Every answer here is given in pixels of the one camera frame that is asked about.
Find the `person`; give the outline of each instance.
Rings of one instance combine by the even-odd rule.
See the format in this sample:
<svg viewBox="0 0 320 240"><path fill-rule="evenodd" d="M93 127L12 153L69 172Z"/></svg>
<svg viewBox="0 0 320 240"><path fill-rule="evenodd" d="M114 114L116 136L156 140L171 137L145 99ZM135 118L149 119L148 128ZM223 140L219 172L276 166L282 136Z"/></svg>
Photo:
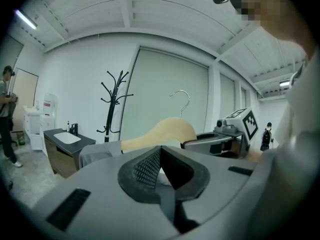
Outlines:
<svg viewBox="0 0 320 240"><path fill-rule="evenodd" d="M15 97L7 97L7 83L9 83L13 72L11 66L6 66L2 72L0 80L0 134L2 137L3 152L7 159L10 159L15 167L22 167L22 164L17 160L14 150L11 146L11 133L9 128L9 103L16 102Z"/></svg>
<svg viewBox="0 0 320 240"><path fill-rule="evenodd" d="M266 128L264 129L262 137L261 137L261 139L262 139L262 143L261 143L261 147L260 147L261 151L268 150L270 141L272 143L274 142L274 139L272 138L272 134L271 134L271 127L272 127L271 122L268 122L266 125Z"/></svg>
<svg viewBox="0 0 320 240"><path fill-rule="evenodd" d="M288 106L274 134L279 145L303 131L320 129L320 70L319 49L302 15L291 0L230 0L235 9L248 15L273 37L300 45L306 53L304 67L288 94ZM237 153L239 143L234 141L231 151ZM263 152L251 147L246 160L258 162Z"/></svg>

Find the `faucet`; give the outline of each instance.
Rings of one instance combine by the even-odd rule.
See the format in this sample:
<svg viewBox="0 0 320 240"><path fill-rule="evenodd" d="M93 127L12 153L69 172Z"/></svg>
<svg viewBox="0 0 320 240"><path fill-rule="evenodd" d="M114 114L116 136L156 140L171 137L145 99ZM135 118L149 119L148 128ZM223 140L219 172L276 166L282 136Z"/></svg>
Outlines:
<svg viewBox="0 0 320 240"><path fill-rule="evenodd" d="M78 136L78 124L77 123L73 123L70 127L70 131L71 134Z"/></svg>

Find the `black coat rack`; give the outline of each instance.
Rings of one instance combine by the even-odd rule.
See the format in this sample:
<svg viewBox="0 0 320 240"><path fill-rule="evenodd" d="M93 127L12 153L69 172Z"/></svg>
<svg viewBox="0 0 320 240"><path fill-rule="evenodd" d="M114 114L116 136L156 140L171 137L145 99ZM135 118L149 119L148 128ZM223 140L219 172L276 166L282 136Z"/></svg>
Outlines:
<svg viewBox="0 0 320 240"><path fill-rule="evenodd" d="M112 76L112 78L114 80L114 88L113 88L113 92L111 92L108 90L108 88L105 86L105 84L103 82L101 82L103 87L107 90L108 94L110 95L110 101L106 101L103 98L101 98L101 100L104 101L105 103L110 103L110 107L109 107L108 117L106 119L106 124L104 126L104 131L96 130L98 133L105 133L104 142L109 142L109 131L112 132L113 134L120 133L120 130L118 130L118 131L111 130L111 124L112 124L112 118L114 116L115 106L120 104L118 100L123 97L133 96L133 94L128 94L128 95L123 95L123 96L120 96L119 98L117 98L119 85L121 83L126 82L126 81L123 81L123 79L126 77L127 74L129 74L129 72L125 73L124 76L122 76L122 74L124 73L122 70L120 72L120 76L118 78L118 81L116 81L115 77L109 71L107 71L107 73L110 76Z"/></svg>

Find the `gray floor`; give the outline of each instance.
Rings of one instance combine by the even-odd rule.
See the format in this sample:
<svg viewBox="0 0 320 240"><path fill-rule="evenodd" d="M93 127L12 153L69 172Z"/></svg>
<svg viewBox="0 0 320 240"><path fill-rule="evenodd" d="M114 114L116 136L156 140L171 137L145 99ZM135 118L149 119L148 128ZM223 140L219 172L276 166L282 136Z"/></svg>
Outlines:
<svg viewBox="0 0 320 240"><path fill-rule="evenodd" d="M16 168L9 160L6 160L1 145L0 169L4 171L5 181L13 182L10 193L32 208L40 198L64 179L59 174L53 173L49 160L42 151L31 149L28 137L26 137L25 145L16 148L13 144L12 147L23 167Z"/></svg>

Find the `trash bin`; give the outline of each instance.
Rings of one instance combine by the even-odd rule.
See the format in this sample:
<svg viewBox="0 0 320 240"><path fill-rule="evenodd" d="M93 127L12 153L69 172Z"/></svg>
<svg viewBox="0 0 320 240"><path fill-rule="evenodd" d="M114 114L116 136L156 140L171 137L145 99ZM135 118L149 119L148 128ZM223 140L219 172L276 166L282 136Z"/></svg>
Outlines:
<svg viewBox="0 0 320 240"><path fill-rule="evenodd" d="M17 132L16 133L16 137L18 139L18 143L20 146L23 146L24 144L26 144L26 141L25 141L25 133L22 131L22 132Z"/></svg>

